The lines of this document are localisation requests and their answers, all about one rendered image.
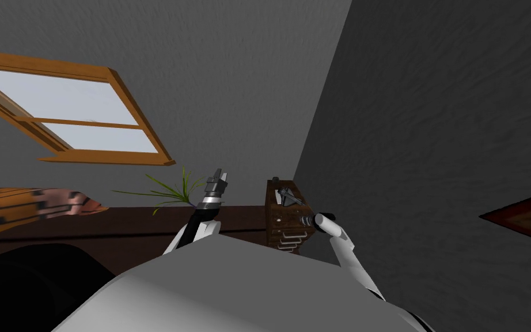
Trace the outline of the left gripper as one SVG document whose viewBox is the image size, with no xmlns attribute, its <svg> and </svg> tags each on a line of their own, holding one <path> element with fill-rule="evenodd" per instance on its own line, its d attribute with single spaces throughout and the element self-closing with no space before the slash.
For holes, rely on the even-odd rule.
<svg viewBox="0 0 531 332">
<path fill-rule="evenodd" d="M 204 189 L 205 197 L 216 197 L 221 198 L 222 194 L 225 192 L 227 183 L 227 173 L 222 173 L 221 168 L 217 168 L 213 177 L 208 178 L 206 182 L 206 187 Z"/>
</svg>

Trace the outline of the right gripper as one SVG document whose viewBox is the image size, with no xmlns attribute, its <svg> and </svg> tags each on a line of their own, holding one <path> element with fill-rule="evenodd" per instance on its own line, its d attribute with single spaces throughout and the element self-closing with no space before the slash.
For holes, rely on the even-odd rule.
<svg viewBox="0 0 531 332">
<path fill-rule="evenodd" d="M 282 187 L 278 189 L 278 204 L 284 207 L 293 205 L 305 206 L 304 201 L 297 198 L 289 187 Z"/>
</svg>

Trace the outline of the brown wooden drawer cabinet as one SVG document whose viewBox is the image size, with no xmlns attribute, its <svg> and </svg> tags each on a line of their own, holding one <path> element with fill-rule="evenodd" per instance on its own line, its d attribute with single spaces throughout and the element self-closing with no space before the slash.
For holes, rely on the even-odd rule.
<svg viewBox="0 0 531 332">
<path fill-rule="evenodd" d="M 278 189 L 282 187 L 289 187 L 297 198 L 304 201 L 305 206 L 284 207 L 278 204 Z M 267 181 L 264 206 L 266 246 L 298 254 L 300 246 L 316 231 L 310 220 L 314 213 L 306 198 L 292 180 L 273 177 Z"/>
</svg>

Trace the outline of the green leafy plant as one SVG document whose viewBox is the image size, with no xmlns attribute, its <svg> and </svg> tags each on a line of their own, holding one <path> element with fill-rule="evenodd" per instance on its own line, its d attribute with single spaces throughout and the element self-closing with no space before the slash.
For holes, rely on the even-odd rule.
<svg viewBox="0 0 531 332">
<path fill-rule="evenodd" d="M 205 185 L 206 181 L 205 177 L 200 177 L 192 182 L 190 181 L 191 175 L 191 171 L 187 171 L 185 167 L 182 167 L 181 182 L 169 186 L 164 182 L 158 180 L 156 177 L 146 174 L 145 177 L 154 184 L 160 186 L 160 190 L 149 190 L 145 193 L 123 190 L 111 191 L 119 194 L 162 198 L 163 201 L 154 205 L 153 212 L 151 214 L 152 216 L 155 216 L 159 210 L 177 203 L 182 203 L 185 206 L 192 207 L 195 209 L 196 205 L 192 203 L 190 196 L 197 188 Z"/>
</svg>

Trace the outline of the dark brown long table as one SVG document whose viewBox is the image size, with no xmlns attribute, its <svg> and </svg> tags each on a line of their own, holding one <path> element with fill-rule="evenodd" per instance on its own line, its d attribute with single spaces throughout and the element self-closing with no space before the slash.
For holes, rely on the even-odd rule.
<svg viewBox="0 0 531 332">
<path fill-rule="evenodd" d="M 30 244 L 66 243 L 84 250 L 113 274 L 161 255 L 191 216 L 191 207 L 113 207 L 87 216 L 63 216 L 0 233 L 0 254 Z"/>
</svg>

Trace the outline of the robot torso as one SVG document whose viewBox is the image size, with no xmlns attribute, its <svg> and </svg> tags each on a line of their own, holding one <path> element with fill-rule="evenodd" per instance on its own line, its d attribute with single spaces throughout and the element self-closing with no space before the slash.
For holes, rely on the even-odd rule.
<svg viewBox="0 0 531 332">
<path fill-rule="evenodd" d="M 346 270 L 211 235 L 125 271 L 53 332 L 432 332 Z"/>
</svg>

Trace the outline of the wooden framed window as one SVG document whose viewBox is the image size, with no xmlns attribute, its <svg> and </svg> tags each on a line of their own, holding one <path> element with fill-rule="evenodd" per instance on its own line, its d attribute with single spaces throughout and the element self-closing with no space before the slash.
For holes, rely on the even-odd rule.
<svg viewBox="0 0 531 332">
<path fill-rule="evenodd" d="M 0 117 L 53 163 L 173 165 L 118 73 L 0 53 Z"/>
</svg>

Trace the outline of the orange patterned cushion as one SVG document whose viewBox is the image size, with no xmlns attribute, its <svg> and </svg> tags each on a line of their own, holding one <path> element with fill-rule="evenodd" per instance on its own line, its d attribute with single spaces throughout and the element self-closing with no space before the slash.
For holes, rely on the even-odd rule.
<svg viewBox="0 0 531 332">
<path fill-rule="evenodd" d="M 106 210 L 84 193 L 66 188 L 0 188 L 0 232 L 54 217 Z"/>
</svg>

